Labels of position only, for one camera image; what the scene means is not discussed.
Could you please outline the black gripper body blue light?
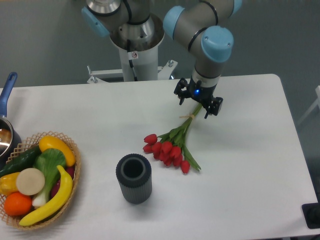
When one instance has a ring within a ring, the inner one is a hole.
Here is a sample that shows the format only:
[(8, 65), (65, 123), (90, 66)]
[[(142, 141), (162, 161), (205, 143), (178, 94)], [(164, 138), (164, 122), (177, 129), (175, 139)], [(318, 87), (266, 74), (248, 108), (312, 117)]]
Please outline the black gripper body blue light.
[(207, 99), (211, 99), (213, 96), (213, 92), (217, 85), (211, 87), (202, 86), (202, 82), (195, 82), (193, 78), (190, 79), (188, 91), (190, 92), (190, 98), (195, 100), (198, 103), (201, 103), (204, 106), (204, 103)]

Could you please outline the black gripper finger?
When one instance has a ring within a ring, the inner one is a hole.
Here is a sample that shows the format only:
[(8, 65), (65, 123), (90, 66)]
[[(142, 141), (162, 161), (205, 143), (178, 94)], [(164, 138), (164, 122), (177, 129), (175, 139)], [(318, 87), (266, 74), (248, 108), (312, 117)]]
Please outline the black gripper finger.
[(181, 78), (173, 93), (179, 98), (179, 105), (182, 105), (185, 99), (190, 98), (189, 84), (185, 78)]
[(206, 119), (211, 115), (217, 116), (222, 108), (223, 100), (224, 99), (222, 97), (212, 97), (211, 99), (207, 99), (203, 105), (206, 110), (204, 118)]

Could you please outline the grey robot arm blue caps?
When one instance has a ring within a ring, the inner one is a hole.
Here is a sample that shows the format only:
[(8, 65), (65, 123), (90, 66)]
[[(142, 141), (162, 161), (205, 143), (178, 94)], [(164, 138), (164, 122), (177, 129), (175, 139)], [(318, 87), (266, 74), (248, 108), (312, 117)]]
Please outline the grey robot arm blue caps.
[(240, 0), (201, 0), (190, 9), (174, 6), (160, 19), (148, 0), (88, 0), (81, 14), (96, 34), (118, 48), (126, 82), (157, 80), (160, 43), (165, 36), (179, 43), (195, 64), (190, 81), (181, 79), (174, 93), (181, 101), (200, 103), (207, 115), (217, 115), (223, 99), (214, 91), (234, 45), (221, 23), (241, 6)]

